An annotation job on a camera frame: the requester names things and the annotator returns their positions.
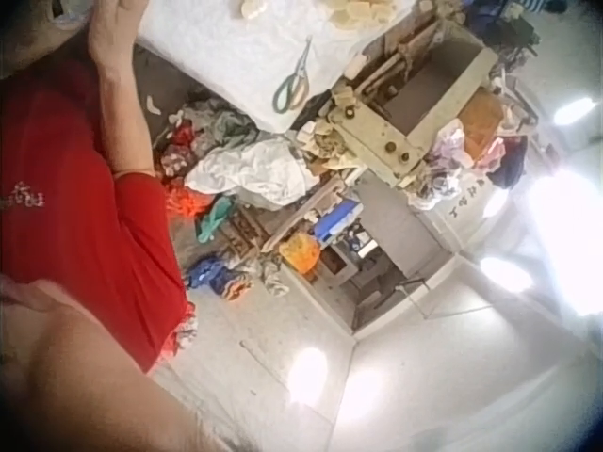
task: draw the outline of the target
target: white cloth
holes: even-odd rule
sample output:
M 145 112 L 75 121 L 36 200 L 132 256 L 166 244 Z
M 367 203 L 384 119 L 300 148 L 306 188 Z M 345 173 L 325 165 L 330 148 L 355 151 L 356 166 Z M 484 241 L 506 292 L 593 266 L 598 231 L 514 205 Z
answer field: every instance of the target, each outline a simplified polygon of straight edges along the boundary
M 212 151 L 187 174 L 185 185 L 207 194 L 247 191 L 283 207 L 305 195 L 318 180 L 303 160 L 291 155 L 288 141 L 275 138 Z
M 299 110 L 284 115 L 272 98 L 295 70 L 312 36 L 307 71 L 310 97 L 329 89 L 353 57 L 411 12 L 415 0 L 395 0 L 396 19 L 361 31 L 338 30 L 320 0 L 269 0 L 246 21 L 237 0 L 151 0 L 139 32 L 142 45 L 167 59 L 231 104 L 256 125 L 283 133 Z

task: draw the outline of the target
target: fabric scrap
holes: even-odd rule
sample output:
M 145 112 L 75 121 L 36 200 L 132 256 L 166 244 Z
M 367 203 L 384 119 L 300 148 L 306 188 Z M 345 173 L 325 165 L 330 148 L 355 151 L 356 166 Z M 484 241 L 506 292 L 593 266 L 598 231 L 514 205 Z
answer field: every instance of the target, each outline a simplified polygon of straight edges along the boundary
M 165 188 L 169 217 L 195 218 L 205 212 L 215 198 L 185 187 L 182 178 L 169 181 Z
M 277 137 L 249 146 L 215 149 L 187 175 L 185 185 L 207 194 L 249 192 L 268 205 L 284 207 L 304 196 L 318 181 L 305 162 L 291 154 L 289 142 Z

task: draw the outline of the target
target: blue cloth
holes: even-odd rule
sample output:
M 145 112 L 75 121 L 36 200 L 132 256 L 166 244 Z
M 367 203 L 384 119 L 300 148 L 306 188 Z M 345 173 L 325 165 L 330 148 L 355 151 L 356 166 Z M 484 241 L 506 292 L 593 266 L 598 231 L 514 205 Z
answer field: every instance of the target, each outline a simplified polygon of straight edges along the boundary
M 314 225 L 314 237 L 321 242 L 325 242 L 331 235 L 331 229 L 334 228 L 339 221 L 347 217 L 352 210 L 358 205 L 358 202 L 353 200 L 343 200 L 340 202 L 333 212 L 322 217 L 317 224 Z
M 208 285 L 225 268 L 222 260 L 211 254 L 199 260 L 188 272 L 185 280 L 187 289 Z

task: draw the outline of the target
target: pile of clothes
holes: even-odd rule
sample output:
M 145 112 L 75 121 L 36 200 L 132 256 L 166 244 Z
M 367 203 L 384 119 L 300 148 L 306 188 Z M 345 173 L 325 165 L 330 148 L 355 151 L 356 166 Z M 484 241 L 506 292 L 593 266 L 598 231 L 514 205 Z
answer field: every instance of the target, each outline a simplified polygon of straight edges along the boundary
M 527 137 L 497 137 L 480 159 L 474 161 L 464 151 L 463 125 L 453 120 L 440 130 L 432 149 L 423 158 L 426 165 L 404 192 L 410 205 L 426 211 L 461 193 L 464 171 L 486 176 L 495 186 L 510 189 L 524 173 L 527 150 Z

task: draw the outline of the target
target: white floor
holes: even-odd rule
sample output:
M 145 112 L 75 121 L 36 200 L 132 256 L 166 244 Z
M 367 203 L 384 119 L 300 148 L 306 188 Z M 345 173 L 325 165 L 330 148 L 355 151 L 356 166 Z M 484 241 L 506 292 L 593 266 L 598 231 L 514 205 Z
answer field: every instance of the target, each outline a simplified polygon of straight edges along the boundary
M 283 278 L 291 292 L 279 299 L 261 284 L 233 303 L 208 289 L 189 292 L 197 305 L 199 337 L 154 378 L 219 432 L 230 435 L 239 428 L 262 451 L 325 451 L 355 343 L 302 288 L 286 274 Z M 314 406 L 291 403 L 286 389 L 296 356 L 309 347 L 321 350 L 328 364 Z

